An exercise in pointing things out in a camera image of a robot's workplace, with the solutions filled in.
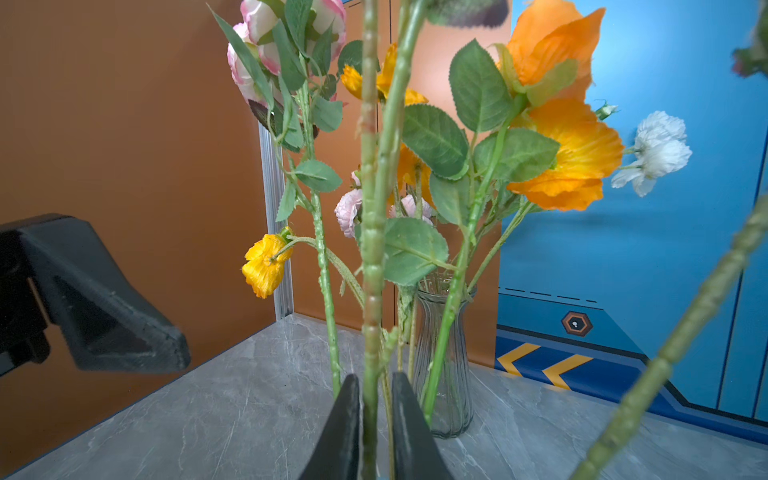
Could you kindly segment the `white ranunculus flower stem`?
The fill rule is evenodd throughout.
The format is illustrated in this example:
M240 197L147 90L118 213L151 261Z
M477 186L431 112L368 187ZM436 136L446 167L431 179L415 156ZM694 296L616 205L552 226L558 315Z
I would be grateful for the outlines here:
M693 152L687 144L685 121L665 111L649 114L638 125L634 144L625 154L633 155L635 160L617 170L611 187L630 185L643 198L660 178L687 166Z

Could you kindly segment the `white rose bud stem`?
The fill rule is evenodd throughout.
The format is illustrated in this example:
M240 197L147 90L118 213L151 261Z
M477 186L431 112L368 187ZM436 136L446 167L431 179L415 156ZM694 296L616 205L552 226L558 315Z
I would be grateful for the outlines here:
M684 358L701 330L719 311L727 291L746 269L750 256L762 244L766 233L767 196L762 194L756 200L744 226L734 235L730 249L701 284L697 295L657 356L647 364L639 379L622 397L610 422L570 475L572 479L597 479L603 468L637 433L642 417L672 376L673 368Z

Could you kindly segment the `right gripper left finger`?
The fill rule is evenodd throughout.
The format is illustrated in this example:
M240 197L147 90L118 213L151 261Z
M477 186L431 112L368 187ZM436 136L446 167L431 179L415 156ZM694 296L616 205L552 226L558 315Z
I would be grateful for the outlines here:
M342 382L320 438L300 480L355 480L360 460L360 385L355 374Z

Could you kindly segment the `pink peony flower stem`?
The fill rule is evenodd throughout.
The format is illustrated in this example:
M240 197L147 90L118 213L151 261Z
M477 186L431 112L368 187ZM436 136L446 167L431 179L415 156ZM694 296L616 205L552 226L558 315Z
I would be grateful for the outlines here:
M356 171L351 173L351 179L352 188L340 198L334 209L339 227L347 238L355 238L355 226L362 220L363 193ZM422 219L432 225L435 210L427 185L428 178L423 177L422 180Z

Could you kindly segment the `pink rose bunch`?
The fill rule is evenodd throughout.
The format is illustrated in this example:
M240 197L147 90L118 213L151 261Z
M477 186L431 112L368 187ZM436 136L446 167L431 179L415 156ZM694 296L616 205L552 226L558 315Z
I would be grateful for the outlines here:
M365 338L362 427L362 479L377 477L377 415L380 365L382 292L385 273L387 197L395 182L406 87L412 57L423 23L451 27L498 27L509 15L505 1L416 1L401 14L404 26L398 62L384 112L382 136L376 136L378 65L378 3L364 3L362 32L361 181L363 221L361 257L364 274L363 335Z

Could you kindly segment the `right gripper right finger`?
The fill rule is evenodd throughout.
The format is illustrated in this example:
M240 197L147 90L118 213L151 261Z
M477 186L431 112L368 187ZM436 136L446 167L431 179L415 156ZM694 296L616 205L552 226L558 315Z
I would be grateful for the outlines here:
M453 480L403 372L392 375L394 477Z

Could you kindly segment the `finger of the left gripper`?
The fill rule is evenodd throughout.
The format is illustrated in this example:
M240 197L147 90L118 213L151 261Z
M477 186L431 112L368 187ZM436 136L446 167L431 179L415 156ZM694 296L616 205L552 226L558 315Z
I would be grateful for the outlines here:
M43 363L58 327L83 371L185 370L185 336L127 280L90 223L46 214L1 227L1 372Z

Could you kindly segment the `clear glass vase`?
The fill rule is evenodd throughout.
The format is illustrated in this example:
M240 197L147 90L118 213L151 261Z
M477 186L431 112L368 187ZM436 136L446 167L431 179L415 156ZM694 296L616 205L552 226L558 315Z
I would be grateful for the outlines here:
M417 291L419 313L413 386L420 400L425 397L430 367L434 363L450 282L451 276L438 270L422 279ZM431 432L437 438L449 439L461 435L473 419L463 317L475 295L475 292L471 292L464 296L450 328L431 423Z

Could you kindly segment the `pink rose stem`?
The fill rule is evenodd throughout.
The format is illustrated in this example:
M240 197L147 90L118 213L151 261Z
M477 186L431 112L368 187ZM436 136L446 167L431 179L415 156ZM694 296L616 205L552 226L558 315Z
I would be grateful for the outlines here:
M337 79L330 70L346 41L346 11L339 1L243 1L240 23L222 17L216 22L225 35L227 61L233 82L253 115L281 149L277 165L285 185L275 219L294 235L294 246L307 244L316 253L319 288L330 356L332 387L341 389L335 305L331 289L331 254L325 239L320 196L337 190L342 180L317 157L320 133L341 124L343 105L335 97ZM289 94L301 109L289 113ZM301 192L287 214L288 192Z

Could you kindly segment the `yellow orange ranunculus stem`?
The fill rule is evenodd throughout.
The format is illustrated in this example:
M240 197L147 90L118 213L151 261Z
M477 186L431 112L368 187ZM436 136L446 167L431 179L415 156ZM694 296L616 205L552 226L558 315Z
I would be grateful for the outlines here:
M441 269L449 279L421 392L427 419L453 325L480 277L470 270L478 242L496 224L515 228L535 209L587 209L620 166L619 134L585 101L603 17L603 9L585 15L569 1L534 1L495 54L468 43L449 68L454 114L403 88L399 73L392 76L387 102L404 106L402 144L426 166L440 219L462 235L454 257L404 248L408 265Z

